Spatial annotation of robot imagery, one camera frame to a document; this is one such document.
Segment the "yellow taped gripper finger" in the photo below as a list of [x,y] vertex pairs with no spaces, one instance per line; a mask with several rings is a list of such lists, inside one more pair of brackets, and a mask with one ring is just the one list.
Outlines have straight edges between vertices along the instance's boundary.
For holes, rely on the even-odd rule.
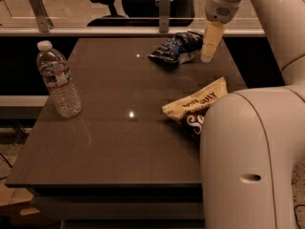
[[224,34],[224,26],[220,22],[211,22],[204,33],[201,60],[204,63],[210,62]]

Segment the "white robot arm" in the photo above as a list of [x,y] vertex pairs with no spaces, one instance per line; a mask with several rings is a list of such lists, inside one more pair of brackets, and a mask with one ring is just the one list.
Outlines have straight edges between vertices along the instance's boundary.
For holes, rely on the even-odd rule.
[[[241,0],[208,0],[237,10]],[[227,94],[200,141],[206,229],[296,229],[293,168],[305,151],[305,1],[251,0],[284,80]]]

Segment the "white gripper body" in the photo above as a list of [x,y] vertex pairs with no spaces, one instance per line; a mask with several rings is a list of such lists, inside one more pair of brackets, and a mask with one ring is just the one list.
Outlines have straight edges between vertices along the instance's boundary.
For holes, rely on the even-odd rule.
[[242,0],[207,0],[205,6],[206,18],[210,22],[227,24],[232,21]]

